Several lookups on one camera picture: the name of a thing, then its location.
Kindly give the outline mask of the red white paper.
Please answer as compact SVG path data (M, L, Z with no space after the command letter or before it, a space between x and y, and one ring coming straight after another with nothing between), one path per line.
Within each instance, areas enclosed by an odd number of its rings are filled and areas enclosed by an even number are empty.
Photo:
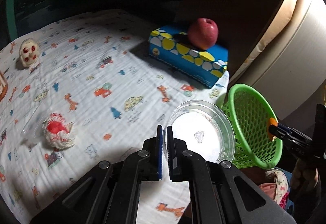
M50 113L42 123L45 141L56 149L72 147L76 141L76 126L60 113Z

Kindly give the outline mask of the clear round container white base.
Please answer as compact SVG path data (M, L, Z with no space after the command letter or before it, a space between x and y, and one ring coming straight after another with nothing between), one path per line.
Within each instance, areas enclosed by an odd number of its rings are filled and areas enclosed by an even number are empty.
M204 100L180 104L164 124L164 155L167 156L167 127L173 136L206 161L233 161L235 136L229 119L216 105Z

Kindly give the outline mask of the green mesh trash basket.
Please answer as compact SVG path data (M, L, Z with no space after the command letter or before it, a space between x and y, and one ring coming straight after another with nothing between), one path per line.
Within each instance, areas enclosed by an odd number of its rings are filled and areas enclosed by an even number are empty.
M229 90L222 111L234 132L233 164L239 169L275 167L282 155L282 141L269 138L269 119L276 119L276 115L268 101L253 87L236 84Z

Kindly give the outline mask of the blue yellow tissue box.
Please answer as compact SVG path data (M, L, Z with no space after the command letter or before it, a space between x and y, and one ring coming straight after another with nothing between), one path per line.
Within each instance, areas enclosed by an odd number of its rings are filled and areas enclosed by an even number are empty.
M212 88L227 70L228 50L213 45L207 51L195 49L187 33L162 26L149 35L149 55Z

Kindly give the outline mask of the clear plastic cone cup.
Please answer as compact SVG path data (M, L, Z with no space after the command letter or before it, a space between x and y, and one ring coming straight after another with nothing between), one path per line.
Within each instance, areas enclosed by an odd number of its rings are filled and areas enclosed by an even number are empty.
M41 102L22 129L22 138L32 145L43 140L43 122L50 115L51 107L47 102Z

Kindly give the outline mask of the orange bread piece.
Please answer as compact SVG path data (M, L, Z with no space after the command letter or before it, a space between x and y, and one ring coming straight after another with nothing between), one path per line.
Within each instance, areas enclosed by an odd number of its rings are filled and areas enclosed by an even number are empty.
M278 126L277 120L273 117L270 117L268 121L268 137L271 142L276 139L276 136L270 132L270 128L274 128L277 126Z

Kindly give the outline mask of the pink water bottle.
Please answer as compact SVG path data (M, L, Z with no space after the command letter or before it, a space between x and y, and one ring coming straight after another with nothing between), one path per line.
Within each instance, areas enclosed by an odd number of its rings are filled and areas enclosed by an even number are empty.
M2 72L0 72L0 91L0 101L2 101L8 91L8 83Z

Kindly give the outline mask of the white cartoon print tablecloth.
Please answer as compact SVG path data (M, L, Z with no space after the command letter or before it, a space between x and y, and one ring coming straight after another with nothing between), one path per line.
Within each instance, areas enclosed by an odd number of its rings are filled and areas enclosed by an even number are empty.
M208 89L149 55L149 35L158 28L122 12L84 14L2 49L8 91L1 101L1 197L19 223L29 223L98 162L115 163L141 149L180 104L223 101L227 70ZM39 45L28 68L19 59L25 39ZM74 122L73 147L56 151L22 138L41 102Z

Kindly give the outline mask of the cream skull toy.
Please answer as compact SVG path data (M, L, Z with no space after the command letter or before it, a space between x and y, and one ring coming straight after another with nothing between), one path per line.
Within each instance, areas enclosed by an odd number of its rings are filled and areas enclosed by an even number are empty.
M36 63L39 57L39 45L33 39L25 39L19 49L19 59L22 66L28 68Z

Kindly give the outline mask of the red apple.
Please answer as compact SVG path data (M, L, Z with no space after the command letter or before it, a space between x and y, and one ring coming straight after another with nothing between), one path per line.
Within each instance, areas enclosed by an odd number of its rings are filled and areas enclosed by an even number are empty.
M217 24L208 18L198 18L190 26L187 36L193 46L202 50L208 50L217 42Z

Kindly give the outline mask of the green window frame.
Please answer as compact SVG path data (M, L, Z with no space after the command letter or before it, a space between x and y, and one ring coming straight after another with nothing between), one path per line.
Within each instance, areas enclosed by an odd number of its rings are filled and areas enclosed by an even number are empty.
M6 0L6 21L9 38L11 41L13 41L18 38L14 0Z

